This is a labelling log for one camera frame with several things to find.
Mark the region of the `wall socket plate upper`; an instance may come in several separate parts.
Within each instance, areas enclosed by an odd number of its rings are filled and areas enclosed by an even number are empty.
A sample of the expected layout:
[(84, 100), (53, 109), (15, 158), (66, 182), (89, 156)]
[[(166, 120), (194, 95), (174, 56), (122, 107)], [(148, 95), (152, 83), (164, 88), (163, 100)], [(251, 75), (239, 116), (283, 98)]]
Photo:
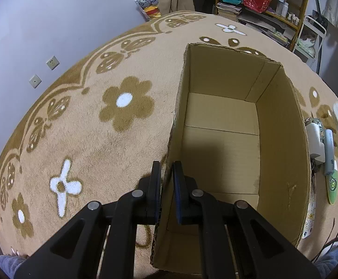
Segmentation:
[(56, 68), (60, 64), (60, 62), (58, 61), (56, 56), (53, 56), (46, 62), (46, 64), (51, 70), (54, 70), (54, 68)]

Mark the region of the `stack of books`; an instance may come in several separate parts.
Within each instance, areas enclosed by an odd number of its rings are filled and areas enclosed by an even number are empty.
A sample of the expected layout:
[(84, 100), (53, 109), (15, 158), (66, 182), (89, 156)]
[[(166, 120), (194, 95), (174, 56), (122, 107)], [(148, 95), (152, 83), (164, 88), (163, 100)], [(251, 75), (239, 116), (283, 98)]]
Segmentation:
[(233, 21), (238, 21), (238, 15), (242, 12), (243, 8), (228, 3), (218, 2), (216, 4), (217, 14), (223, 18)]

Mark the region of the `cardboard box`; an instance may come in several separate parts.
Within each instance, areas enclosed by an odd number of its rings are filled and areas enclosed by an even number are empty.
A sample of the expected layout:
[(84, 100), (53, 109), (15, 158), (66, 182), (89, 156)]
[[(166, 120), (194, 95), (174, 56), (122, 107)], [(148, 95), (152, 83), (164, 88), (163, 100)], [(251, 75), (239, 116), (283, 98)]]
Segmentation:
[(298, 99), (282, 64), (254, 50), (191, 43), (168, 162), (223, 202), (245, 200), (297, 246), (310, 162)]

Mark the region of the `white tall charger block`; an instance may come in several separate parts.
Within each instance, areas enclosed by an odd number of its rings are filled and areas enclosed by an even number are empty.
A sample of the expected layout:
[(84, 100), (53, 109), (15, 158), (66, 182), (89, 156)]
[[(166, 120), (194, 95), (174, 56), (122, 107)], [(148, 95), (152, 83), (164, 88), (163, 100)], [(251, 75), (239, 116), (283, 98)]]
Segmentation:
[(320, 127), (316, 123), (310, 123), (306, 126), (308, 136), (308, 148), (310, 159), (316, 165), (321, 165), (325, 162), (325, 146), (320, 138)]

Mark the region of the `wooden bookshelf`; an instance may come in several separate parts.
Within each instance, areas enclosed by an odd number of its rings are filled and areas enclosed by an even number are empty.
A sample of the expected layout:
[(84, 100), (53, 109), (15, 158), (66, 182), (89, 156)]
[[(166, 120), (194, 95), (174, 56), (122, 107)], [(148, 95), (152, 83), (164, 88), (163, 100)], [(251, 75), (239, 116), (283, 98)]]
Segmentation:
[[(218, 2), (226, 3), (223, 0), (215, 0), (216, 4)], [(308, 0), (272, 0), (263, 13), (247, 8), (243, 2), (233, 5), (243, 8), (236, 22), (256, 29), (281, 46), (293, 51), (307, 4)]]

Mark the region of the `wall socket plate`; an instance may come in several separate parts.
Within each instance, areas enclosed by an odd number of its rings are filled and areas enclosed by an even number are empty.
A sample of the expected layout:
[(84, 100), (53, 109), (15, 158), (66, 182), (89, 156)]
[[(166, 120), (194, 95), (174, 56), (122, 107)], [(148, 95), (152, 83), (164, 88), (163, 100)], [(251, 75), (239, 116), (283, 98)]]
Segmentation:
[(54, 70), (54, 68), (56, 68), (60, 64), (60, 62), (58, 61), (56, 56), (53, 56), (46, 62), (46, 64), (51, 70)]
[(30, 78), (29, 83), (33, 88), (37, 88), (38, 85), (41, 84), (41, 79), (37, 74), (35, 74)]

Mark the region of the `white TV remote control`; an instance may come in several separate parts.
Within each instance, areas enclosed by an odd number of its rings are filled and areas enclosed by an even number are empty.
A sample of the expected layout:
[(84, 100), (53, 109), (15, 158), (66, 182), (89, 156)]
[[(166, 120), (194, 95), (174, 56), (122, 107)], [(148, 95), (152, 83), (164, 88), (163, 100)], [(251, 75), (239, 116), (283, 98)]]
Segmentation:
[(305, 223), (303, 226), (302, 237), (301, 237), (302, 239), (306, 239), (313, 232), (313, 227), (315, 224), (315, 215), (316, 215), (316, 198), (317, 198), (316, 182), (315, 182), (315, 179), (312, 178), (311, 185), (310, 185), (308, 208), (307, 208)]

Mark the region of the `light blue cylindrical power bank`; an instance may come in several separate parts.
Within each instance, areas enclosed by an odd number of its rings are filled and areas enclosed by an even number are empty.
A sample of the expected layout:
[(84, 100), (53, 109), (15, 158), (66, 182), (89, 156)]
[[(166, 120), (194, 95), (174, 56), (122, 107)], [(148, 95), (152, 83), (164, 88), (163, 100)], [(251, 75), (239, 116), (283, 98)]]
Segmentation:
[(324, 137), (325, 147), (325, 170), (326, 176), (331, 176), (334, 173), (334, 138), (333, 132), (330, 129), (325, 130)]

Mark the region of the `plastic bag of toys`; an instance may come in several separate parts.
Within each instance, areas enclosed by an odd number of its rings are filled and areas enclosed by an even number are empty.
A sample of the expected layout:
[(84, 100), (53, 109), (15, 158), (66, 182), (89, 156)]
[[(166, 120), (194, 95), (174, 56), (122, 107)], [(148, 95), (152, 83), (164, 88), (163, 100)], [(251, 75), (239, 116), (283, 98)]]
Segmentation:
[(134, 0), (134, 2), (147, 21), (161, 17), (159, 0)]

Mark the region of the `wall socket plate lower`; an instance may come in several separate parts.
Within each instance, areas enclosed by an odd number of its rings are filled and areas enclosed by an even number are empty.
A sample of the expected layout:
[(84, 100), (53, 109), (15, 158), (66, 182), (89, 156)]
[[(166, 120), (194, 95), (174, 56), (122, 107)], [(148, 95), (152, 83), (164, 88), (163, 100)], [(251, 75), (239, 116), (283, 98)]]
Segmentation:
[(37, 88), (38, 85), (41, 84), (41, 79), (37, 74), (35, 74), (30, 78), (29, 83), (33, 88)]

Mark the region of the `green oval Pochacco speaker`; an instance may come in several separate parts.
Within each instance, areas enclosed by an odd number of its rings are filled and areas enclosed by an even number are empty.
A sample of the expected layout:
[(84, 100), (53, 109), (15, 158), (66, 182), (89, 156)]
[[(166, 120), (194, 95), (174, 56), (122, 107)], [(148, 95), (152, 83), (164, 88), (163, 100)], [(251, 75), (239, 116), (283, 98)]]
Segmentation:
[(334, 170), (327, 177), (327, 196), (330, 205), (334, 205), (337, 200), (338, 193), (338, 167), (337, 162), (334, 161)]

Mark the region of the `brown floral carpet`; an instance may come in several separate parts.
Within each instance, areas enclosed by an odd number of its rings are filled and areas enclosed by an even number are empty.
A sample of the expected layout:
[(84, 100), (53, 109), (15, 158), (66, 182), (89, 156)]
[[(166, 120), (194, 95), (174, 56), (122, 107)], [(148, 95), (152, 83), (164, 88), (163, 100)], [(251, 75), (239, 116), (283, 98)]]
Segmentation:
[[(316, 73), (249, 27), (212, 14), (179, 11), (90, 53), (59, 77), (21, 120), (0, 156), (4, 254), (32, 255), (85, 204), (118, 200), (159, 161), (161, 221), (138, 228), (135, 275), (142, 278), (154, 269), (200, 272), (198, 231), (177, 223), (168, 162), (184, 55), (191, 43), (254, 50), (282, 64), (302, 119), (321, 120), (323, 143), (325, 130), (333, 132), (338, 167), (333, 111), (338, 97)], [(316, 165), (310, 154), (309, 162), (308, 200), (312, 178), (317, 192), (315, 224), (296, 247), (313, 259), (326, 242), (338, 237), (338, 193), (330, 205), (325, 163)]]

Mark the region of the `white metal trolley cart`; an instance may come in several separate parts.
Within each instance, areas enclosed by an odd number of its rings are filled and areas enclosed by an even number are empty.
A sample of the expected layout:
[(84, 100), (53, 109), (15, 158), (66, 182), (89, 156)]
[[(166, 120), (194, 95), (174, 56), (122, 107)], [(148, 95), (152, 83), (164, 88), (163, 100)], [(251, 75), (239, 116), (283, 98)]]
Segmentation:
[(311, 67), (318, 58), (326, 35), (326, 27), (310, 15), (306, 15), (293, 47), (293, 53)]

